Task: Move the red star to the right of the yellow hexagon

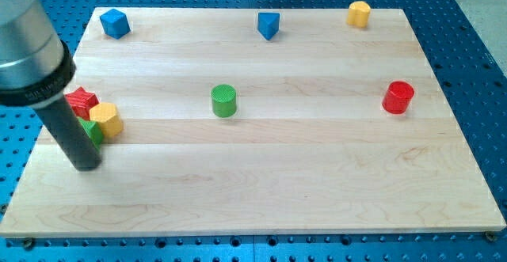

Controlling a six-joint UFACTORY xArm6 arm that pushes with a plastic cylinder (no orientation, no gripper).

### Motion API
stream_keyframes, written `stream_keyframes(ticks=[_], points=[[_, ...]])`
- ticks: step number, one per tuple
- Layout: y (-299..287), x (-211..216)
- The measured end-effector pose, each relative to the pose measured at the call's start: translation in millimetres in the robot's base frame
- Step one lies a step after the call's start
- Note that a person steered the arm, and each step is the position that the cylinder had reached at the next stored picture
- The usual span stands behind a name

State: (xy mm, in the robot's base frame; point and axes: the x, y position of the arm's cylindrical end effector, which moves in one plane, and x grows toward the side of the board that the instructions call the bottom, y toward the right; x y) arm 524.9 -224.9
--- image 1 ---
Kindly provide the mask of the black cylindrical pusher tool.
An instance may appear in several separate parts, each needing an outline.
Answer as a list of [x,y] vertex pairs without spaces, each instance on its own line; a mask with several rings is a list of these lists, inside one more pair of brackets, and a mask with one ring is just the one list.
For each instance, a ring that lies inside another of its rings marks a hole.
[[96,169],[101,156],[65,96],[33,107],[53,139],[78,171]]

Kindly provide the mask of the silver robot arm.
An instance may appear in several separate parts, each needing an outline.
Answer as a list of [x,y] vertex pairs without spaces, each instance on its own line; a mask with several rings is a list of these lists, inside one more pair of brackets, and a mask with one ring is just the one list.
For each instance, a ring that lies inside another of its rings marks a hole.
[[1,0],[1,104],[32,108],[72,165],[89,171],[100,153],[63,95],[74,72],[40,0]]

